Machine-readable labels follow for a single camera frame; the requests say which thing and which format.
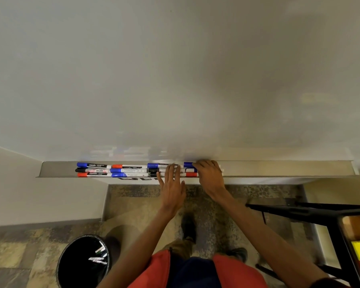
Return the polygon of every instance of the khaki pants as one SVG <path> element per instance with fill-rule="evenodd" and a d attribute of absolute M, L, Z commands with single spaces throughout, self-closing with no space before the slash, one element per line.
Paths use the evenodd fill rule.
<path fill-rule="evenodd" d="M 191 238 L 189 238 L 189 239 L 186 238 L 185 240 L 181 240 L 178 238 L 177 240 L 174 240 L 173 242 L 166 245 L 162 249 L 162 251 L 172 250 L 172 253 L 178 255 L 183 260 L 187 260 L 192 255 L 193 245 L 194 245 L 194 243 L 192 242 Z M 223 254 L 223 253 L 218 253 L 218 254 L 240 261 L 238 258 L 236 258 L 234 256 L 227 256 L 226 254 Z"/>

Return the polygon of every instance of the hand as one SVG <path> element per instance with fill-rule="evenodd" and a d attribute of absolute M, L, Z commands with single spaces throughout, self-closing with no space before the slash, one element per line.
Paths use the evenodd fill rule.
<path fill-rule="evenodd" d="M 192 164 L 199 173 L 200 184 L 212 200 L 219 202 L 229 192 L 224 186 L 223 174 L 215 160 L 198 160 Z"/>
<path fill-rule="evenodd" d="M 173 169 L 175 164 L 167 166 L 165 170 L 165 183 L 157 172 L 157 178 L 160 183 L 160 195 L 162 200 L 161 210 L 168 213 L 173 218 L 178 210 L 183 206 L 184 199 L 187 196 L 185 193 L 185 182 L 180 184 L 180 167 L 176 168 L 175 179 L 173 179 Z"/>

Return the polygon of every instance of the red jacket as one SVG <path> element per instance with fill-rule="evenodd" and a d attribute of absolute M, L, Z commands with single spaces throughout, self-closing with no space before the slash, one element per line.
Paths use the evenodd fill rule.
<path fill-rule="evenodd" d="M 154 254 L 148 268 L 129 288 L 166 288 L 170 257 L 168 250 Z M 215 255 L 212 260 L 222 288 L 267 288 L 263 276 L 256 269 L 222 255 Z"/>

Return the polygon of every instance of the trash can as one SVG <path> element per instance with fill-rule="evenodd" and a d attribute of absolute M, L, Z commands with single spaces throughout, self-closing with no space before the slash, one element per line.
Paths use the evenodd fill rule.
<path fill-rule="evenodd" d="M 83 235 L 63 250 L 56 269 L 60 288 L 96 288 L 120 255 L 115 237 Z"/>

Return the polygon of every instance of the floor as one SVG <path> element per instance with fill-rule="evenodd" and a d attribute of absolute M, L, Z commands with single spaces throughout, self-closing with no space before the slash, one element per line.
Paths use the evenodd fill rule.
<path fill-rule="evenodd" d="M 292 185 L 231 185 L 228 190 L 245 203 L 292 204 L 301 200 L 301 191 Z M 144 230 L 160 207 L 158 186 L 111 185 L 103 223 L 67 225 L 38 230 L 0 234 L 0 288 L 56 288 L 57 261 L 66 245 L 76 237 L 94 233 L 114 234 L 122 243 L 122 252 Z M 254 247 L 200 186 L 187 187 L 183 210 L 166 227 L 156 251 L 181 236 L 180 221 L 184 211 L 192 211 L 197 221 L 198 239 L 193 255 L 210 258 L 215 252 L 235 247 L 248 250 L 247 264 L 264 263 Z M 267 224 L 312 261 L 316 254 L 308 224 L 291 222 L 277 215 L 266 215 Z M 284 284 L 264 275 L 269 287 Z"/>

